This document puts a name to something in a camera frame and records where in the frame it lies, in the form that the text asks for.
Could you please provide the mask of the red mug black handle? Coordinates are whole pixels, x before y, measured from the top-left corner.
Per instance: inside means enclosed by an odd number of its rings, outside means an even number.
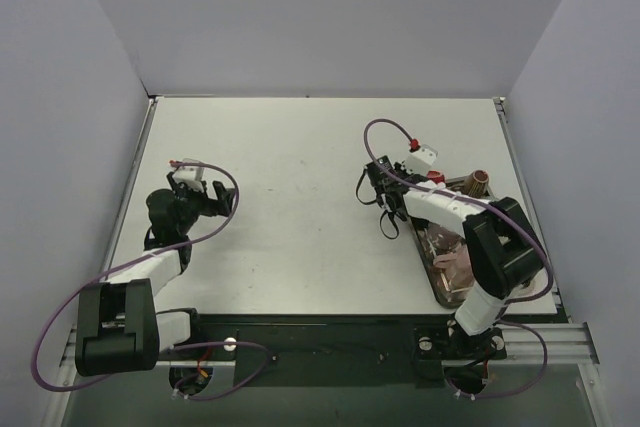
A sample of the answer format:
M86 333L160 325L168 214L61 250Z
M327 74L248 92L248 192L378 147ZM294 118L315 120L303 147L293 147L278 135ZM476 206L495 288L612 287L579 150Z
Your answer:
M427 174L427 179L436 184L446 182L445 175L442 172L436 170L430 170Z

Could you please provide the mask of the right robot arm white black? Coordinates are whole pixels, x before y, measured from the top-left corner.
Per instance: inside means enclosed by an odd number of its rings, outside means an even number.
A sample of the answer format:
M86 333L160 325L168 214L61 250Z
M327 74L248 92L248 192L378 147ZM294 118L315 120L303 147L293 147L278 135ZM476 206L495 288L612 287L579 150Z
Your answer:
M427 177L397 172L386 157L367 164L361 178L370 182L372 202L391 222L421 221L464 240L474 283L446 333L449 349L459 356L482 345L508 305L517 301L514 291L549 269L524 211L510 197L476 199Z

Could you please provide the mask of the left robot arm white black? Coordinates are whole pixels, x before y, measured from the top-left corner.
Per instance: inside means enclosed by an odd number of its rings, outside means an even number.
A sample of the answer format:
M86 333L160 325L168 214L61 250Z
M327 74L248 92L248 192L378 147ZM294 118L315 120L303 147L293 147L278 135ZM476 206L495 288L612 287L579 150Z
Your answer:
M145 200L150 226L141 258L79 292L75 366L83 377L149 370L170 347L186 359L204 350L206 335L192 325L193 311L158 314L155 297L189 266L195 223L232 216L237 187L206 182L195 165L176 168L167 181Z

